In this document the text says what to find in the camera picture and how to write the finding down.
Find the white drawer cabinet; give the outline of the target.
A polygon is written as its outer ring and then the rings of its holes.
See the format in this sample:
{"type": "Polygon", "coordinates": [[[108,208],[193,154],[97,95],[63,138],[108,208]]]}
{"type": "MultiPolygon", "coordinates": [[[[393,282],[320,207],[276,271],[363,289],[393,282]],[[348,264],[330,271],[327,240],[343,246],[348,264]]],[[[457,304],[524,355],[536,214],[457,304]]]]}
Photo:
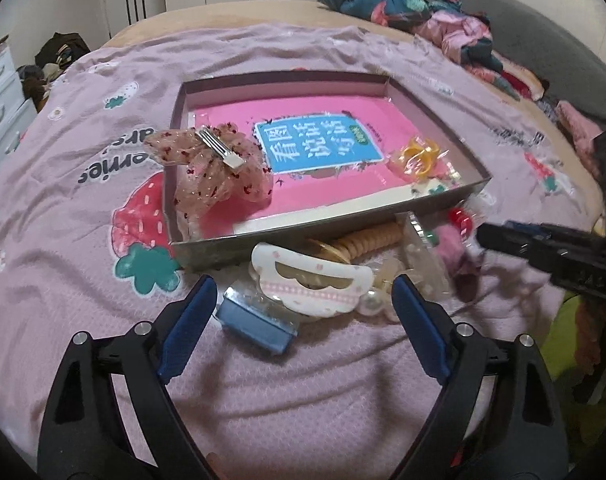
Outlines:
{"type": "Polygon", "coordinates": [[[36,115],[33,101],[24,96],[9,37],[4,36],[0,39],[0,165],[16,150],[36,115]]]}

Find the dotted mesh bow hair clip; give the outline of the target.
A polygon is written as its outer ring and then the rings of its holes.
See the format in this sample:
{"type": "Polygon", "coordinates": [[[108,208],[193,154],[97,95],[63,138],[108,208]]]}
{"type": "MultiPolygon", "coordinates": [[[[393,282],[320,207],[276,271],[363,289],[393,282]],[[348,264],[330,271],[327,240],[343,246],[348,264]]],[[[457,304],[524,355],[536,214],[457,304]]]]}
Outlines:
{"type": "Polygon", "coordinates": [[[227,200],[263,208],[271,202],[274,191],[274,174],[254,136],[246,136],[232,122],[207,130],[218,144],[242,159],[240,167],[228,166],[195,128],[162,130],[143,141],[156,162],[177,169],[173,204],[177,214],[192,226],[227,200]]]}

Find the white claw hair clip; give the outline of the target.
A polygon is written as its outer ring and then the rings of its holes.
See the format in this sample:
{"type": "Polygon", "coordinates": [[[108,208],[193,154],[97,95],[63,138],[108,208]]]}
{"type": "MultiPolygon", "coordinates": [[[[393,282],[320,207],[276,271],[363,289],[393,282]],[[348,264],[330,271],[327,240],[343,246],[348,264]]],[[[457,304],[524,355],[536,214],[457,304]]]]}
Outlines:
{"type": "Polygon", "coordinates": [[[254,246],[251,266],[263,295],[309,318],[354,311],[375,281],[368,266],[332,262],[267,243],[254,246]]]}

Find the pearl hair accessory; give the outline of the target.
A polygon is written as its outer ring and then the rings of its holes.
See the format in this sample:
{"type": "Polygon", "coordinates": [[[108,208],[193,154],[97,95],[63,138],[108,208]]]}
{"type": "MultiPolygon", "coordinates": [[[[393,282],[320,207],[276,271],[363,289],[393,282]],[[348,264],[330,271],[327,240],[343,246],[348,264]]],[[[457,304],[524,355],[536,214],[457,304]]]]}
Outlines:
{"type": "Polygon", "coordinates": [[[392,285],[394,280],[405,271],[404,263],[398,258],[387,258],[382,262],[371,262],[367,266],[373,270],[373,286],[359,298],[356,312],[366,318],[384,315],[388,321],[399,324],[392,306],[392,285]]]}

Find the clear bag with earrings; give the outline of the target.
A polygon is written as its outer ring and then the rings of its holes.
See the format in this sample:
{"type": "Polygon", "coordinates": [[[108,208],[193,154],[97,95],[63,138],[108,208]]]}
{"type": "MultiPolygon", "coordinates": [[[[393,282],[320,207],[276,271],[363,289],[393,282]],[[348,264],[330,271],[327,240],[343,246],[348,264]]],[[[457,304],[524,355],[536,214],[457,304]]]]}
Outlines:
{"type": "Polygon", "coordinates": [[[451,298],[453,286],[448,273],[416,214],[413,211],[402,212],[396,216],[396,221],[402,230],[404,273],[425,299],[441,302],[451,298]]]}

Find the pink strawberry print blanket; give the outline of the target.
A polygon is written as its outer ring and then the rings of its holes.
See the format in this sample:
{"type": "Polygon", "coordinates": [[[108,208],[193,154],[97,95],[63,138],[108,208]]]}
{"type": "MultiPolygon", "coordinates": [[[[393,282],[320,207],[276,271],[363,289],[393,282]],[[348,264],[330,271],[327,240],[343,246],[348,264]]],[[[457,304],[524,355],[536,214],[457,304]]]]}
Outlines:
{"type": "MultiPolygon", "coordinates": [[[[103,48],[75,63],[0,166],[0,429],[33,462],[71,337],[120,335],[192,285],[163,248],[160,167],[144,137],[165,128],[185,81],[267,70],[389,75],[490,170],[494,221],[589,229],[592,176],[538,110],[499,96],[421,39],[262,24],[103,48]]],[[[236,479],[385,479],[437,396],[401,326],[341,316],[305,326],[269,358],[207,326],[169,392],[204,452],[236,479]]]]}

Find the pink pajama garment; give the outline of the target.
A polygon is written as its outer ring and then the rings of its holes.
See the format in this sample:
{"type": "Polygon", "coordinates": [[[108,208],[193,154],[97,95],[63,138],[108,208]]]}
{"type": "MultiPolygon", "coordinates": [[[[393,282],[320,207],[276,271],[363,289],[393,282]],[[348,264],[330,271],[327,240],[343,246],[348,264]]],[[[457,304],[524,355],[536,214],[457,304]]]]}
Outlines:
{"type": "Polygon", "coordinates": [[[416,26],[413,34],[430,41],[458,65],[484,67],[496,73],[503,70],[503,63],[493,53],[490,26],[480,18],[441,10],[416,26]]]}

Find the grey padded headboard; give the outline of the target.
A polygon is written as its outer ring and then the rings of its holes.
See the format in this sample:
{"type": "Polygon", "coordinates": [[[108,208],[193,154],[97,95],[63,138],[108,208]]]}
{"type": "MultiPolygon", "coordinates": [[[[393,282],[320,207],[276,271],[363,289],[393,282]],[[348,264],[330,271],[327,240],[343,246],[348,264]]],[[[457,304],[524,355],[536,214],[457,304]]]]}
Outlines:
{"type": "Polygon", "coordinates": [[[545,96],[606,126],[606,64],[580,40],[517,0],[462,0],[489,19],[494,47],[544,79],[545,96]]]}

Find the pink book in tray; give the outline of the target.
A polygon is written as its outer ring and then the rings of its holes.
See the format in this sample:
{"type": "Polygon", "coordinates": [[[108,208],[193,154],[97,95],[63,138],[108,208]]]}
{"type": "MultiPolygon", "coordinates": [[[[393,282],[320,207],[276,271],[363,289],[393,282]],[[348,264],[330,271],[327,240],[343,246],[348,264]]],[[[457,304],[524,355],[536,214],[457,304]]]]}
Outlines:
{"type": "Polygon", "coordinates": [[[220,203],[200,221],[204,238],[260,229],[269,217],[407,185],[389,157],[420,136],[389,98],[302,96],[188,107],[189,126],[232,122],[262,145],[274,174],[271,202],[220,203]]]}

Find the dark cardboard tray box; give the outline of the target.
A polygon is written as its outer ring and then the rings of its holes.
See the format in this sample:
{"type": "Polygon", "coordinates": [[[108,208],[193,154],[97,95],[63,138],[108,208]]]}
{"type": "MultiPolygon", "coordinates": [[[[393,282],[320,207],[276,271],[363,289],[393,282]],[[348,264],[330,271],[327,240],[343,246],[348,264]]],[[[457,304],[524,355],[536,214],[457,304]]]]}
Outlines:
{"type": "Polygon", "coordinates": [[[184,169],[166,168],[169,246],[192,271],[247,260],[260,242],[332,238],[399,212],[440,211],[491,177],[417,92],[388,76],[282,70],[181,86],[173,127],[229,123],[260,144],[273,192],[265,204],[226,200],[190,226],[174,203],[184,169]]]}

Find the pink fuzzy cloth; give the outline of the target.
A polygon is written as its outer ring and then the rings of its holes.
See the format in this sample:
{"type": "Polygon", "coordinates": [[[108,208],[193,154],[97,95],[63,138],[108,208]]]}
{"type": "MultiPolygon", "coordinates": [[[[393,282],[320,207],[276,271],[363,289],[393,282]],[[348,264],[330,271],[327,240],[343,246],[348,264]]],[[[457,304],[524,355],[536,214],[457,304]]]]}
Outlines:
{"type": "Polygon", "coordinates": [[[597,178],[599,170],[594,156],[594,140],[603,129],[581,114],[568,101],[559,101],[555,112],[560,125],[570,134],[574,150],[582,165],[594,178],[597,178]]]}

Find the small blue plastic box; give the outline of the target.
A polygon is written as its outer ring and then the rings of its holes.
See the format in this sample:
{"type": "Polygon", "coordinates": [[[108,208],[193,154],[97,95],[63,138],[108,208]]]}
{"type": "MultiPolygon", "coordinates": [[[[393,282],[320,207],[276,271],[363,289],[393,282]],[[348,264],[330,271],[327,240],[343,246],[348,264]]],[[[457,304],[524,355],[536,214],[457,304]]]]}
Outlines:
{"type": "Polygon", "coordinates": [[[299,334],[299,324],[287,318],[285,309],[277,302],[239,285],[225,290],[215,318],[228,332],[273,356],[284,354],[299,334]]]}

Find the black backpack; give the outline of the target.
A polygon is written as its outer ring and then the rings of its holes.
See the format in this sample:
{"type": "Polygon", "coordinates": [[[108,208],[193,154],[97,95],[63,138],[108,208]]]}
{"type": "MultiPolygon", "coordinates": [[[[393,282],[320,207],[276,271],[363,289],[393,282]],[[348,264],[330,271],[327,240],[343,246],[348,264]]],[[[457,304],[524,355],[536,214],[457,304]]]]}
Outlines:
{"type": "Polygon", "coordinates": [[[88,44],[77,32],[55,32],[35,55],[35,64],[40,68],[47,64],[56,64],[60,70],[67,70],[89,52],[88,44]]]}

